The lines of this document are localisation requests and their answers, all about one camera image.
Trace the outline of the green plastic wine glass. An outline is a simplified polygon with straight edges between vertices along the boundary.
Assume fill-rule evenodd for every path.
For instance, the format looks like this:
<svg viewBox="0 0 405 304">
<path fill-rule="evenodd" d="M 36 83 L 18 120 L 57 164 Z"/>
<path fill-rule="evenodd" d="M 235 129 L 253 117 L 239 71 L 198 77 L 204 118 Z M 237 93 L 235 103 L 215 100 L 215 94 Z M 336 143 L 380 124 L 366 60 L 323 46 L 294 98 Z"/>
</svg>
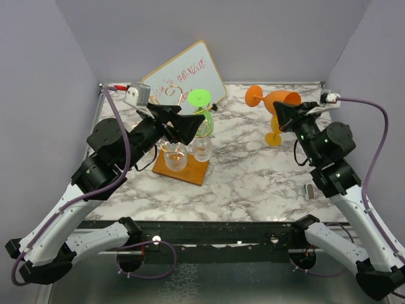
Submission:
<svg viewBox="0 0 405 304">
<path fill-rule="evenodd" d="M 195 89 L 191 91 L 187 97 L 190 105 L 197 108 L 195 115 L 204 115 L 204 122 L 207 124 L 205 132 L 200 132 L 199 136 L 210 136 L 213 133 L 214 122 L 213 116 L 209 111 L 211 105 L 211 93 L 205 89 Z"/>
</svg>

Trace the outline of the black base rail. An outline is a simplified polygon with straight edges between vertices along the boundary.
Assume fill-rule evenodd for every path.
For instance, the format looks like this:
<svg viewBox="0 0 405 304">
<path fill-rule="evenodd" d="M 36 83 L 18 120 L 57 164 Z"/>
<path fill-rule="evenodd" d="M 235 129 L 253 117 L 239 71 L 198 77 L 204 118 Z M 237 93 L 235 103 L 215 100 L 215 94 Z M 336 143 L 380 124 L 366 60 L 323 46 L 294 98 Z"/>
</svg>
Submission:
<svg viewBox="0 0 405 304">
<path fill-rule="evenodd" d="M 292 222 L 134 222 L 130 217 L 122 217 L 119 223 L 135 234 L 128 244 L 150 241 L 153 236 L 159 236 L 163 242 L 145 245 L 140 255 L 125 250 L 119 257 L 127 262 L 287 263 L 289 251 L 302 252 L 309 247 L 303 231 Z"/>
</svg>

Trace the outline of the yellow plastic wine glass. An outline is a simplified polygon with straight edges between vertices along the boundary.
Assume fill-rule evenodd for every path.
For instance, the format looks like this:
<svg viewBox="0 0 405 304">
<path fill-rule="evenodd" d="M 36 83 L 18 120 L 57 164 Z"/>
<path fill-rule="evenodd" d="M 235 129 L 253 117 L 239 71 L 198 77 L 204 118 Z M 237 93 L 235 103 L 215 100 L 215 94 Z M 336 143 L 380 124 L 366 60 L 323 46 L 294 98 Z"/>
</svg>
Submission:
<svg viewBox="0 0 405 304">
<path fill-rule="evenodd" d="M 272 116 L 270 122 L 271 132 L 265 135 L 265 142 L 269 146 L 279 146 L 282 143 L 281 133 L 282 131 L 279 129 L 278 118 L 276 115 Z"/>
</svg>

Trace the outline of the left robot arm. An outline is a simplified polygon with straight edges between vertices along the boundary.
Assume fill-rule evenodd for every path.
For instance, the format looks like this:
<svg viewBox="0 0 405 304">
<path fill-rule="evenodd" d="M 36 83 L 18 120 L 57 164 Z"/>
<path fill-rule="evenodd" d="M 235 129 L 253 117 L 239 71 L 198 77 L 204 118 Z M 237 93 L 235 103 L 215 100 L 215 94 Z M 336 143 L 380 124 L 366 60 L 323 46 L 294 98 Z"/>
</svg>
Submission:
<svg viewBox="0 0 405 304">
<path fill-rule="evenodd" d="M 130 217 L 84 237 L 73 237 L 72 232 L 125 183 L 127 172 L 156 149 L 160 139 L 188 145 L 204 121 L 203 115 L 180 114 L 179 106 L 149 104 L 148 113 L 142 113 L 142 120 L 128 131 L 116 107 L 111 109 L 114 117 L 98 122 L 87 138 L 93 154 L 83 160 L 54 208 L 30 234 L 6 243 L 15 259 L 14 285 L 52 284 L 84 258 L 140 245 L 142 231 Z"/>
</svg>

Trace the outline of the orange plastic wine glass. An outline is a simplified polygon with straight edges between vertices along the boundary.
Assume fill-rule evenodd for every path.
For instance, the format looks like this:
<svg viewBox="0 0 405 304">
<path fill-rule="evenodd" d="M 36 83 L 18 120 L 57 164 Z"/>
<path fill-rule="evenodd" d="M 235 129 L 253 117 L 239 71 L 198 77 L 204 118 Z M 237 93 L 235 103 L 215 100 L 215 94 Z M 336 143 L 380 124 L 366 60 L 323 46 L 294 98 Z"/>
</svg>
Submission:
<svg viewBox="0 0 405 304">
<path fill-rule="evenodd" d="M 245 94 L 246 105 L 256 107 L 260 102 L 263 102 L 266 110 L 272 115 L 276 115 L 274 108 L 276 101 L 294 106 L 302 103 L 300 95 L 296 92 L 278 90 L 264 96 L 262 88 L 258 85 L 250 86 Z"/>
</svg>

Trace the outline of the clear ribbed goblet glass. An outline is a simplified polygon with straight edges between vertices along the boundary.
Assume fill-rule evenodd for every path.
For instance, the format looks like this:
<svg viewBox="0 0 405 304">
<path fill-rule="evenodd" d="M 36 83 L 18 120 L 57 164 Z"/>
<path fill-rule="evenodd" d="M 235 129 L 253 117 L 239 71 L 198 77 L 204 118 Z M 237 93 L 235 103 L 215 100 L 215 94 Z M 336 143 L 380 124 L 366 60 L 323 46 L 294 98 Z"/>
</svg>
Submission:
<svg viewBox="0 0 405 304">
<path fill-rule="evenodd" d="M 164 145 L 166 166 L 175 172 L 183 170 L 187 165 L 187 147 L 182 143 L 166 143 Z"/>
</svg>

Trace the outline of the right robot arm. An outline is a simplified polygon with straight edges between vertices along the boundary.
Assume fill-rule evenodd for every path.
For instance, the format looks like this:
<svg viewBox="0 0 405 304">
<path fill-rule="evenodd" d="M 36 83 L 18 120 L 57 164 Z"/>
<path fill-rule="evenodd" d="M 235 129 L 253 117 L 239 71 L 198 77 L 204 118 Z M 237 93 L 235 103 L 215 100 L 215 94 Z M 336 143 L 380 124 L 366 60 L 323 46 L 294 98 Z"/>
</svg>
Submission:
<svg viewBox="0 0 405 304">
<path fill-rule="evenodd" d="M 292 132 L 302 146 L 316 187 L 345 216 L 361 245 L 344 239 L 308 215 L 295 222 L 290 233 L 299 248 L 308 244 L 344 265 L 363 292 L 376 301 L 404 285 L 404 246 L 394 237 L 374 209 L 361 181 L 345 157 L 356 147 L 350 127 L 332 122 L 320 130 L 316 119 L 323 109 L 316 102 L 273 104 L 279 129 Z"/>
</svg>

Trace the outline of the white board yellow frame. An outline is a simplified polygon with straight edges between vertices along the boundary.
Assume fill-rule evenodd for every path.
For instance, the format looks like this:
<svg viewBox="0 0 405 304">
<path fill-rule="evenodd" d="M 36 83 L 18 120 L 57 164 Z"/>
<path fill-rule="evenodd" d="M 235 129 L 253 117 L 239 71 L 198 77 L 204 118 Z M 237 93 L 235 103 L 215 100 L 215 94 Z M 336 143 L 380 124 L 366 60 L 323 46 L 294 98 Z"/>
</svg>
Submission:
<svg viewBox="0 0 405 304">
<path fill-rule="evenodd" d="M 180 105 L 182 114 L 192 114 L 196 106 L 187 101 L 196 89 L 210 92 L 210 103 L 227 96 L 227 90 L 204 41 L 198 41 L 185 51 L 155 69 L 142 79 L 151 87 L 150 95 L 163 105 Z"/>
</svg>

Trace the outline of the small grey block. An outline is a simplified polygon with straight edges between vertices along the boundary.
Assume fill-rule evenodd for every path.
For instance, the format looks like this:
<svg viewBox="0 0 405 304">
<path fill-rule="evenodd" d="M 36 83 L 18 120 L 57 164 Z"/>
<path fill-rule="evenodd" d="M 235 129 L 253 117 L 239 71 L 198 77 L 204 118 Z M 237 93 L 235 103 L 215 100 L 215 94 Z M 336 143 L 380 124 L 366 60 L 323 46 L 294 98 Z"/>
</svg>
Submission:
<svg viewBox="0 0 405 304">
<path fill-rule="evenodd" d="M 313 200 L 315 198 L 315 190 L 312 184 L 305 184 L 303 186 L 303 191 L 306 200 Z"/>
</svg>

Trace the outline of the clear glass hanging on rack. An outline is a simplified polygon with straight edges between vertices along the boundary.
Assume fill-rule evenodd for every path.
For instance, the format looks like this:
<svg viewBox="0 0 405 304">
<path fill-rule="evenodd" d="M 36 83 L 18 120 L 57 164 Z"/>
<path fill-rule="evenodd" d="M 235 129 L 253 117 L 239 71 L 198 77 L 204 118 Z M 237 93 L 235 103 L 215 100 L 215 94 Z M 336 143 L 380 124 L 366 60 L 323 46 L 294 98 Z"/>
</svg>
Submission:
<svg viewBox="0 0 405 304">
<path fill-rule="evenodd" d="M 198 162 L 206 162 L 210 159 L 213 144 L 208 137 L 197 137 L 192 142 L 192 154 Z"/>
</svg>

